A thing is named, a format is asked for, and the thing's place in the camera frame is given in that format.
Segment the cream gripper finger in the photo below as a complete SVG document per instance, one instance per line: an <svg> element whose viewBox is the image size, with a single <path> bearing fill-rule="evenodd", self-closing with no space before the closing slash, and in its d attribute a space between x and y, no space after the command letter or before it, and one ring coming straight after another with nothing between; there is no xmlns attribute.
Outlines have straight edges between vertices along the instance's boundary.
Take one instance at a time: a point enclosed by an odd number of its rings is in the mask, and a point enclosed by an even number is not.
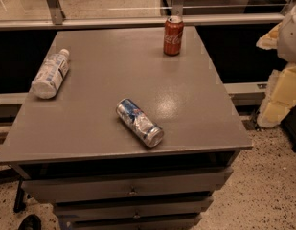
<svg viewBox="0 0 296 230"><path fill-rule="evenodd" d="M256 46L264 50L276 49L278 45L279 29L282 23L278 23L268 33L260 37Z"/></svg>
<svg viewBox="0 0 296 230"><path fill-rule="evenodd" d="M272 128L278 125L296 105L296 63L288 63L284 70L273 70L259 108L257 124Z"/></svg>

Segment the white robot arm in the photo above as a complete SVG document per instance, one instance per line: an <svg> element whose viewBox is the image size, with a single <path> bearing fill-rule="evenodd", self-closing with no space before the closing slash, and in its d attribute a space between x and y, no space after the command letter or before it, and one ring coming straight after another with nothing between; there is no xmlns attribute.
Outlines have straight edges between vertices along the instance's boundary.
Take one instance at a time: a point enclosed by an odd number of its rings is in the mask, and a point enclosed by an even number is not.
<svg viewBox="0 0 296 230"><path fill-rule="evenodd" d="M264 50L276 49L277 56L287 62L282 71L272 71L259 108L258 125L272 128L296 105L296 4L256 46Z"/></svg>

